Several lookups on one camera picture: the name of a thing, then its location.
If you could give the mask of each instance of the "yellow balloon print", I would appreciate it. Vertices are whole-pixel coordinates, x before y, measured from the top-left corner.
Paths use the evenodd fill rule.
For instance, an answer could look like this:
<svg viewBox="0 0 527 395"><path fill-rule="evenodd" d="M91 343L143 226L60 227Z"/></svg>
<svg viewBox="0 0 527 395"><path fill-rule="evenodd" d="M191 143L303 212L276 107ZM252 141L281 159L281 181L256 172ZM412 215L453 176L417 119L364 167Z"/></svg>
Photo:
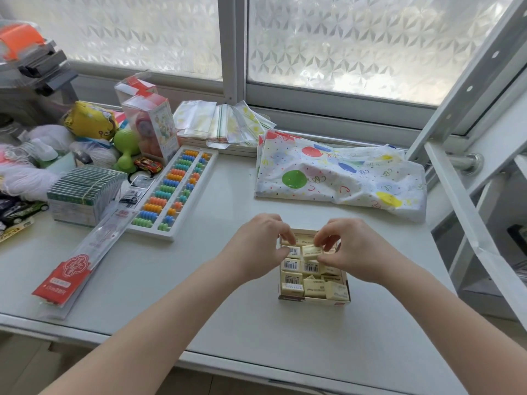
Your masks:
<svg viewBox="0 0 527 395"><path fill-rule="evenodd" d="M388 194L382 191L378 191L375 193L382 202L384 202L387 205L394 206L396 208L399 208L401 205L403 205L403 202L400 199L397 199L392 194Z"/></svg>

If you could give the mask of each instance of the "person's left hand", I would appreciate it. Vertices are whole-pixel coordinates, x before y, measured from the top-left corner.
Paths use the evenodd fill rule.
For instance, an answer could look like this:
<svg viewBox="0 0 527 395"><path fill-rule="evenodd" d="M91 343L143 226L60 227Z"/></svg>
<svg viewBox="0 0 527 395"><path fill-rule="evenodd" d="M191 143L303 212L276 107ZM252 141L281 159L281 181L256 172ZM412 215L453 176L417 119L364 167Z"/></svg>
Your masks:
<svg viewBox="0 0 527 395"><path fill-rule="evenodd" d="M291 227L279 215L261 213L242 225L218 258L242 282L258 279L270 272L289 254L289 247L276 248L276 239L296 244Z"/></svg>

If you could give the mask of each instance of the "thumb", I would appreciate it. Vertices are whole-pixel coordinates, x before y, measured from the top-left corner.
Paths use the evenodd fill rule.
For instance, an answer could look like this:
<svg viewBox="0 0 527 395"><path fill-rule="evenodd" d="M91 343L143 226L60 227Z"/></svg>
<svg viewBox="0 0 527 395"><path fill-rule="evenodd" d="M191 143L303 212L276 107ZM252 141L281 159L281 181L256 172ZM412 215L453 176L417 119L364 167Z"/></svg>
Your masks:
<svg viewBox="0 0 527 395"><path fill-rule="evenodd" d="M338 267L340 268L340 261L339 257L337 255L337 252L333 254L322 254L317 257L317 261L331 267Z"/></svg>
<svg viewBox="0 0 527 395"><path fill-rule="evenodd" d="M278 258L278 262L280 263L284 259L287 258L287 255L289 255L289 247L283 246L276 250L276 257Z"/></svg>

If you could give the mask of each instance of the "floor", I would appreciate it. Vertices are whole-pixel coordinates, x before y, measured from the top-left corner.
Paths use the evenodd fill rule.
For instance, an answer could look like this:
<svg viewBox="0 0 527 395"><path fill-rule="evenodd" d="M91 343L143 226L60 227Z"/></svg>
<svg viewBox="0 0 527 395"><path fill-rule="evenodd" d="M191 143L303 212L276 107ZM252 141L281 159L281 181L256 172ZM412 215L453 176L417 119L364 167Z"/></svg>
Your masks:
<svg viewBox="0 0 527 395"><path fill-rule="evenodd" d="M527 333L516 322L488 320L527 349ZM0 395L36 395L88 350L0 332ZM301 395L249 381L174 368L157 395Z"/></svg>

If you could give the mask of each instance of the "red toy car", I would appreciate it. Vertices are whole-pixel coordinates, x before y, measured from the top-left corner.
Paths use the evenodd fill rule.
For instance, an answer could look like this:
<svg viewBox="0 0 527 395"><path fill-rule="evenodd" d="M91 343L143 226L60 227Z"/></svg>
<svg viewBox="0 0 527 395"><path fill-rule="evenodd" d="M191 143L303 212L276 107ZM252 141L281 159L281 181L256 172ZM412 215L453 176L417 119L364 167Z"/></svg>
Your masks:
<svg viewBox="0 0 527 395"><path fill-rule="evenodd" d="M134 163L139 169L151 172L153 174L159 173L163 170L163 165L161 165L159 162L155 162L154 160L148 159L144 156L137 158Z"/></svg>

